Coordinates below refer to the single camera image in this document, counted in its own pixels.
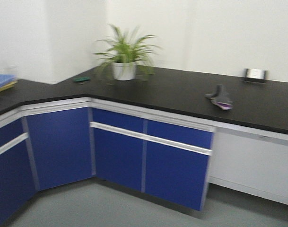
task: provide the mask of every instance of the black work surface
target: black work surface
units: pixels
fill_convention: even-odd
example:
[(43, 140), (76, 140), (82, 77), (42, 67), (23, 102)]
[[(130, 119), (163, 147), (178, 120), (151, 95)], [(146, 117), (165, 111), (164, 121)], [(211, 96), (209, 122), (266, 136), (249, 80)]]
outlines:
[[(91, 78), (84, 84), (73, 78)], [(243, 82), (240, 77), (155, 69), (148, 81), (99, 80), (93, 70), (55, 85), (19, 80), (0, 92), (0, 115), (21, 105), (78, 97), (92, 97), (219, 122), (288, 134), (288, 83)], [(233, 109), (223, 111), (204, 97), (223, 84), (233, 100)]]

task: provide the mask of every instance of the spider plant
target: spider plant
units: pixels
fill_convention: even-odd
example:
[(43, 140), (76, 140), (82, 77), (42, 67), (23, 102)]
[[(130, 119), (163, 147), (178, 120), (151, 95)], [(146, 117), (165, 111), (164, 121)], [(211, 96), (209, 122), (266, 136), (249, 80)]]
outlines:
[(102, 60), (97, 67), (97, 74), (101, 75), (104, 69), (113, 62), (128, 64), (133, 64), (134, 62), (145, 75), (153, 74), (153, 61), (150, 54), (155, 53), (153, 48), (159, 47), (153, 44), (146, 44), (146, 41), (154, 38), (155, 35), (145, 35), (136, 38), (139, 27), (136, 27), (131, 33), (128, 31), (122, 33), (119, 27), (110, 26), (114, 33), (113, 38), (98, 40), (107, 43), (110, 47), (105, 52), (95, 53), (96, 55), (101, 55), (99, 59)]

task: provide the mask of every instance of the blue folder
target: blue folder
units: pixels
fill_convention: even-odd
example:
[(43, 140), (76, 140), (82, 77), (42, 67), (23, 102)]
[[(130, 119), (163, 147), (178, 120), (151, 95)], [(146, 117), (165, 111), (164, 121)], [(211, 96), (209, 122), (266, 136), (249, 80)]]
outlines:
[(0, 74), (0, 87), (14, 81), (16, 77), (14, 75), (9, 74)]

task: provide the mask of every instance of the gray floor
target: gray floor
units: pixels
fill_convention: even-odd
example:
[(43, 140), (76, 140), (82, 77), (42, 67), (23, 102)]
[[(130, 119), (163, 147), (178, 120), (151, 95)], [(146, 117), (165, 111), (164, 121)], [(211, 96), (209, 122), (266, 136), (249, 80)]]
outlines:
[(288, 206), (211, 184), (198, 212), (89, 179), (39, 192), (3, 227), (288, 227)]

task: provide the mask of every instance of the potted plant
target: potted plant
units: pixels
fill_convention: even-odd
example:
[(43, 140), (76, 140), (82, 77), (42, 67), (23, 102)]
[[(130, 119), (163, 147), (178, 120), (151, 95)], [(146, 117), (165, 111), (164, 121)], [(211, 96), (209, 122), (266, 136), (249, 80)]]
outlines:
[(155, 53), (152, 48), (157, 46), (145, 42), (155, 36), (145, 35), (136, 38), (138, 27), (129, 35), (128, 31), (122, 33), (119, 27), (110, 26), (114, 32), (113, 38), (98, 40), (110, 46), (105, 52), (95, 53), (102, 56), (102, 62), (97, 67), (98, 75), (109, 65), (112, 66), (113, 77), (116, 80), (134, 79), (137, 66), (145, 75), (152, 74), (153, 61), (150, 54)]

